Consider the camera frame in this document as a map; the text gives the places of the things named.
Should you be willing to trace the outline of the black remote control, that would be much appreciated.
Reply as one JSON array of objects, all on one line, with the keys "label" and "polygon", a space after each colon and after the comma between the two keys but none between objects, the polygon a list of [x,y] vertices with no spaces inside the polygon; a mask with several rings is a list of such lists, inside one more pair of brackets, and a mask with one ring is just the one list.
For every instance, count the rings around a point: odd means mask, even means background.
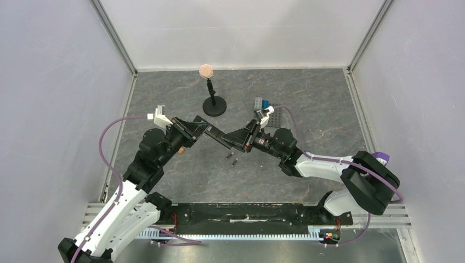
[{"label": "black remote control", "polygon": [[225,133],[212,124],[209,124],[208,128],[205,130],[205,134],[220,143],[222,146],[228,149],[233,148],[233,144],[223,139],[223,135],[225,135]]}]

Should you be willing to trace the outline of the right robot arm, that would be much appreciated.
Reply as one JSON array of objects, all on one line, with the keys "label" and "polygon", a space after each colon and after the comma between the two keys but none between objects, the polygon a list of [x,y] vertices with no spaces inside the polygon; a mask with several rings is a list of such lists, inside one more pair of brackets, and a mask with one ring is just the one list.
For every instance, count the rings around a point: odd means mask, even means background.
[{"label": "right robot arm", "polygon": [[364,210],[382,215],[393,197],[399,194],[400,180],[373,154],[359,151],[354,156],[330,157],[303,152],[290,129],[266,133],[258,121],[224,134],[221,138],[232,147],[250,152],[257,149],[280,159],[279,167],[288,176],[321,178],[344,185],[322,198],[317,218],[332,223],[339,215]]}]

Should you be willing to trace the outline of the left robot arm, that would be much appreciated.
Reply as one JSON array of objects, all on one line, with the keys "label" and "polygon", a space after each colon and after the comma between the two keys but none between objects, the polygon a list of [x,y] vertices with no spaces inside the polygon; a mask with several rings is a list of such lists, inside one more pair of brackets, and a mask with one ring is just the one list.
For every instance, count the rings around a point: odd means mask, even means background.
[{"label": "left robot arm", "polygon": [[146,131],[115,194],[84,231],[58,245],[63,261],[114,262],[143,230],[156,222],[169,222],[170,200],[151,190],[163,177],[163,167],[208,128],[205,122],[174,117],[161,129]]}]

